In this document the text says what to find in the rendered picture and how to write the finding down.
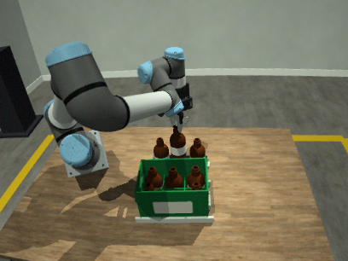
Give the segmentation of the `green crate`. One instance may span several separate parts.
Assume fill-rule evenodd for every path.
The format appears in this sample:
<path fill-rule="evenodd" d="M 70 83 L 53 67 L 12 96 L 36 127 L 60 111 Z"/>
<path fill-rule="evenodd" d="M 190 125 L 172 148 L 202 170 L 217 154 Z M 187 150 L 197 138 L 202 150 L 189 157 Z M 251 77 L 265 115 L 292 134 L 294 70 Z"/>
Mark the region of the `green crate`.
<path fill-rule="evenodd" d="M 200 168 L 205 177 L 204 190 L 188 188 L 187 178 L 194 165 Z M 143 191 L 145 177 L 151 166 L 162 176 L 163 188 L 157 188 L 158 191 Z M 171 167 L 175 167 L 177 173 L 182 176 L 183 188 L 166 188 L 165 179 Z M 206 158 L 151 159 L 137 180 L 136 203 L 141 217 L 208 217 L 209 186 Z"/>

